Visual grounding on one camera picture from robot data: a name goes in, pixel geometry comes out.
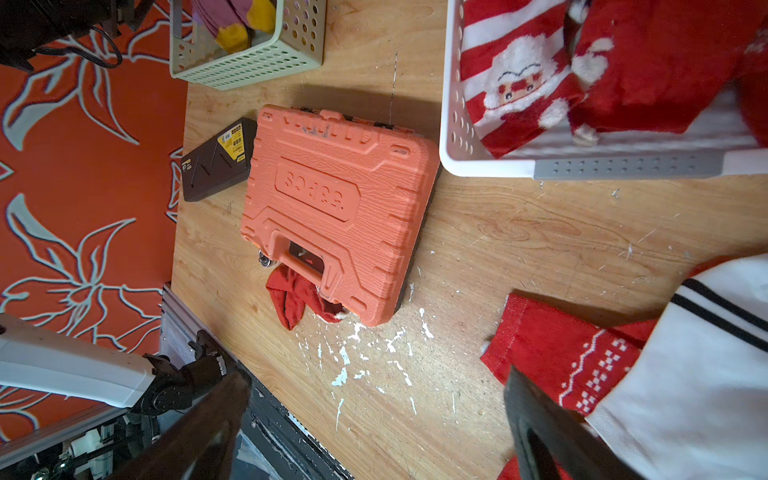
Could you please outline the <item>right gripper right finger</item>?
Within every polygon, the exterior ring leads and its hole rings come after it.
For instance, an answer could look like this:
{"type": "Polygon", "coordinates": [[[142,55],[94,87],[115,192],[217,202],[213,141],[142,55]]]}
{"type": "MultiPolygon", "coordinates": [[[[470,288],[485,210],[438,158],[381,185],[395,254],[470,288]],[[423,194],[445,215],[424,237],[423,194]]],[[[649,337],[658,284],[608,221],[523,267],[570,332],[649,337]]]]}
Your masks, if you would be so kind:
{"type": "Polygon", "coordinates": [[[515,367],[504,399],[522,479],[641,477],[515,367]]]}

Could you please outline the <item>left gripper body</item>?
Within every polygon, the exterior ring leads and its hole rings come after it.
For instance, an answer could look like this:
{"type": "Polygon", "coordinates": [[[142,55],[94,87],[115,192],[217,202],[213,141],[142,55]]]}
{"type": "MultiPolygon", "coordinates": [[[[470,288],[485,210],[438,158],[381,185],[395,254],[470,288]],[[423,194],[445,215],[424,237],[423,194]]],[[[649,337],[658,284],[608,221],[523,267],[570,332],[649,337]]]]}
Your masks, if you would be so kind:
{"type": "Polygon", "coordinates": [[[118,27],[136,31],[154,6],[144,1],[3,1],[1,3],[1,64],[22,72],[32,72],[30,60],[37,55],[79,56],[88,62],[114,69],[122,54],[114,38],[118,27]],[[112,47],[115,61],[109,63],[79,46],[54,47],[53,42],[96,33],[112,47]]]}

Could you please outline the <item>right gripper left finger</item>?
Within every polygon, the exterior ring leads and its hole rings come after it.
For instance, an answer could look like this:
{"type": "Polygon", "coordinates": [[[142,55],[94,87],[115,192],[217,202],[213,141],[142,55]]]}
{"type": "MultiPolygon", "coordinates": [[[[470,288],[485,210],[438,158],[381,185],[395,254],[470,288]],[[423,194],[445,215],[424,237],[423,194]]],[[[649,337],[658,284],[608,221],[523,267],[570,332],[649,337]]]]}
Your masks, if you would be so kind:
{"type": "Polygon", "coordinates": [[[228,479],[252,382],[240,371],[224,379],[113,479],[228,479]]]}

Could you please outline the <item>red patterned knit sock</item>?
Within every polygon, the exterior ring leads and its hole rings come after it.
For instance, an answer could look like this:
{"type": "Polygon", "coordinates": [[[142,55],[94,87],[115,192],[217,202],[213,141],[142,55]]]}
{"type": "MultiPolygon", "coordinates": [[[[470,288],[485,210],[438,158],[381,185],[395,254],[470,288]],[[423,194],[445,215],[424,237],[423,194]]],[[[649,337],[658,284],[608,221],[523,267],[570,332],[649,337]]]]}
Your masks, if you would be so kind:
{"type": "Polygon", "coordinates": [[[511,293],[481,361],[506,383],[516,368],[591,434],[586,417],[627,375],[656,322],[601,328],[511,293]]]}

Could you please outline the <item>white black striped crew sock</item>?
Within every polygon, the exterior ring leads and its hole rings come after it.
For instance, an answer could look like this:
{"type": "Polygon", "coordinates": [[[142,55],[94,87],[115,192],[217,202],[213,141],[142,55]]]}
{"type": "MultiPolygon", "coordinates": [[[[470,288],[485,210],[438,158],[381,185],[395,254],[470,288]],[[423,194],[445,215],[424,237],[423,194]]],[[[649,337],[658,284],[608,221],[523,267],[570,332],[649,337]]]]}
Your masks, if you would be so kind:
{"type": "Polygon", "coordinates": [[[686,279],[587,422],[646,479],[766,478],[766,255],[686,279]]]}

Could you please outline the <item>purple yellow striped sock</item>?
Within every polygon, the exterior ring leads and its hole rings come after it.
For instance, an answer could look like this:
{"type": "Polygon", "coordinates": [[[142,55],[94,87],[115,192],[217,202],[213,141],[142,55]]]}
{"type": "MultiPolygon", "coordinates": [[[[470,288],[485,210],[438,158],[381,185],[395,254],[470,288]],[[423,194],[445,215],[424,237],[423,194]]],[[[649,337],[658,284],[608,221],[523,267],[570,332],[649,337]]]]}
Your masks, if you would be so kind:
{"type": "Polygon", "coordinates": [[[229,54],[249,48],[256,33],[272,34],[275,30],[275,1],[192,0],[191,6],[193,20],[229,54]]]}

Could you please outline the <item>red white striped sock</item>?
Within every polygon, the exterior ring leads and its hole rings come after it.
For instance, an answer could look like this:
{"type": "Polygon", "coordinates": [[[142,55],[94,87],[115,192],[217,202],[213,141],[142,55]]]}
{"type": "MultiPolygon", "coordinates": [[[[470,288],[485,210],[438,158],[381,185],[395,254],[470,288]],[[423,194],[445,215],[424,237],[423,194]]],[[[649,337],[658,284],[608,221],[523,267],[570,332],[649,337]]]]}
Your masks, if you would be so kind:
{"type": "Polygon", "coordinates": [[[499,159],[564,121],[585,92],[565,45],[567,1],[466,1],[459,78],[473,129],[499,159]]]}

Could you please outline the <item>red christmas sock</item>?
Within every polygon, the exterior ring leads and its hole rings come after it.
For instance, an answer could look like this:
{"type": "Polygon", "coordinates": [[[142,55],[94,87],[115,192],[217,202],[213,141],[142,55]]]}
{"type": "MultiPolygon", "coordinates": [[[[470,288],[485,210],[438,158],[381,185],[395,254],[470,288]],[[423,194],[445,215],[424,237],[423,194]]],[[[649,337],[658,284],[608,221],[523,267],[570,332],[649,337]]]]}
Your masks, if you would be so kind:
{"type": "Polygon", "coordinates": [[[767,144],[764,1],[592,1],[571,69],[586,92],[569,114],[578,145],[602,133],[682,134],[729,83],[767,144]]]}

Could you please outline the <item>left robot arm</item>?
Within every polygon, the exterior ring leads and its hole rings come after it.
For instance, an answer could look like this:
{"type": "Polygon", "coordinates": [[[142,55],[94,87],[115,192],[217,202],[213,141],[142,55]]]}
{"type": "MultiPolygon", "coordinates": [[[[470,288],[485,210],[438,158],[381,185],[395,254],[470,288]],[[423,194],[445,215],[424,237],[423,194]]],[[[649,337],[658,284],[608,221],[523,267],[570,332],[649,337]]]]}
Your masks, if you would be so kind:
{"type": "Polygon", "coordinates": [[[1,423],[69,415],[67,400],[158,415],[225,376],[192,344],[161,354],[163,288],[182,199],[187,85],[170,75],[184,5],[155,1],[138,27],[86,22],[105,1],[5,1],[1,41],[51,34],[1,69],[1,423]]]}

